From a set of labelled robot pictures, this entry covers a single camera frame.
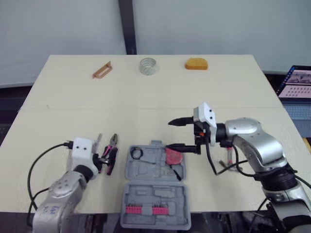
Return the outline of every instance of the laptop screen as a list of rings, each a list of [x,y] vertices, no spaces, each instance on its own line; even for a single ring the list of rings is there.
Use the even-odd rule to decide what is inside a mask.
[[[279,98],[311,100],[311,67],[293,66],[276,93]]]

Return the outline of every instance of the white wall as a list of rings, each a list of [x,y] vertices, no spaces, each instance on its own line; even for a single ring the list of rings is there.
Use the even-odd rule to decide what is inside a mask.
[[[134,0],[138,54],[253,54],[311,66],[311,0]]]
[[[125,54],[117,0],[0,0],[0,87],[32,84],[50,54]]]

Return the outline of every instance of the red tool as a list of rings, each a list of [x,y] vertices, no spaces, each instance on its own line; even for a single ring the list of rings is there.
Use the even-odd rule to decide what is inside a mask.
[[[183,154],[178,151],[166,148],[165,153],[166,153],[166,163],[168,165],[181,164],[181,162],[183,161]]]
[[[127,206],[125,209],[126,214],[135,214],[141,215],[141,206]],[[152,207],[152,214],[153,215],[168,215],[169,208],[167,207]]]

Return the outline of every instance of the clear tape roll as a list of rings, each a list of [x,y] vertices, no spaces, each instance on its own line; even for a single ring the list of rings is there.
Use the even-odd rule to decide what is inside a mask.
[[[147,57],[140,61],[139,70],[144,75],[153,75],[156,72],[156,61]]]

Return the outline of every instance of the black pole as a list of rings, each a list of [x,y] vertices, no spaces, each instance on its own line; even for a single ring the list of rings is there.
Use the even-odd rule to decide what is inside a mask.
[[[119,9],[122,22],[123,37],[126,54],[136,55],[136,39],[134,27],[134,13],[132,0],[119,0]]]

